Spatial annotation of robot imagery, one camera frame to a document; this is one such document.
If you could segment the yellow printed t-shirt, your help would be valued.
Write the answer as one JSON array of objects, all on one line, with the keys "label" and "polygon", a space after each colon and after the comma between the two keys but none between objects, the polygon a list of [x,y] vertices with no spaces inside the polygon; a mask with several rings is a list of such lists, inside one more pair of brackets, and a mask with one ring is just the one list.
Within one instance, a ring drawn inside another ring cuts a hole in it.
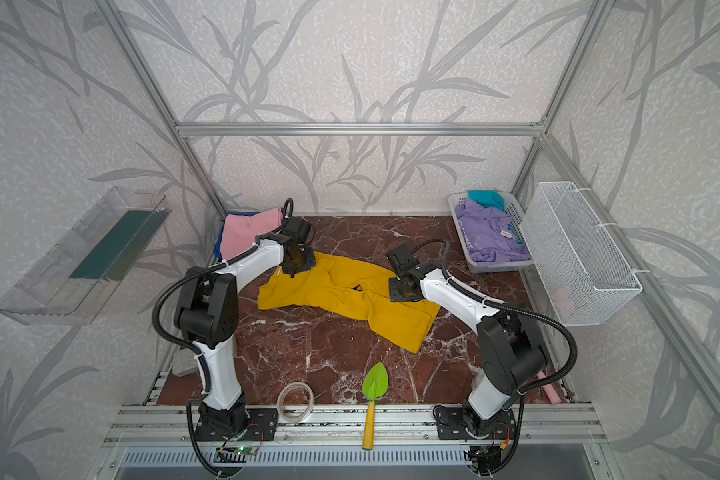
[{"label": "yellow printed t-shirt", "polygon": [[389,281],[394,273],[368,262],[317,253],[316,265],[289,276],[277,269],[259,289],[258,307],[272,310],[309,306],[365,321],[370,329],[413,354],[429,334],[440,306],[427,300],[395,303]]}]

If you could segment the grey plastic laundry basket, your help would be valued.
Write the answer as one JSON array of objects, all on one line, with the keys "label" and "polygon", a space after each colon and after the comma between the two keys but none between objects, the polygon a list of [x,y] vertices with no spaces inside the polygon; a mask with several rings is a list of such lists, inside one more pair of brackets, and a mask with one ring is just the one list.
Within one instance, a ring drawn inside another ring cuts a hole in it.
[{"label": "grey plastic laundry basket", "polygon": [[[458,221],[456,219],[456,214],[455,214],[456,206],[464,203],[464,201],[468,198],[468,192],[455,193],[455,194],[451,194],[448,197],[448,205],[450,208],[450,212],[452,214],[452,218],[454,220],[454,224],[455,224],[456,231],[458,234],[459,242],[461,245],[461,249],[464,253],[468,269],[472,273],[494,273],[494,272],[519,271],[519,270],[526,268],[527,266],[530,266],[533,263],[532,259],[530,259],[528,261],[508,262],[508,263],[504,263],[504,264],[478,265],[469,258],[469,253],[468,253],[467,247],[465,245],[463,232],[461,231],[461,228],[458,224]],[[507,214],[510,214],[513,217],[513,221],[511,224],[513,233],[515,234],[515,236],[518,238],[518,240],[521,243],[525,244],[525,246],[529,250],[529,248],[526,244],[526,241],[523,237],[523,234],[521,232],[521,229],[520,229],[520,225],[521,225],[523,217],[524,217],[522,208],[520,207],[519,203],[517,202],[517,200],[515,199],[515,197],[512,194],[510,194],[508,192],[501,192],[501,191],[497,191],[497,192],[499,192],[502,195],[502,197],[504,198],[504,201],[505,201],[505,211],[504,212],[506,212]]]}]

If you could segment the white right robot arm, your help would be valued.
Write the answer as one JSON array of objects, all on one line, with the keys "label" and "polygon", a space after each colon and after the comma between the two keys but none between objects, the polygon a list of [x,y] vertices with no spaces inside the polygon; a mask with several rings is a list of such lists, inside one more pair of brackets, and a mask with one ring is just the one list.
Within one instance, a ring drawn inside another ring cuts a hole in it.
[{"label": "white right robot arm", "polygon": [[433,261],[419,261],[406,245],[389,251],[387,259],[394,272],[389,281],[393,302],[427,300],[476,334],[482,372],[463,404],[466,417],[487,421],[511,407],[547,364],[537,319],[472,289]]}]

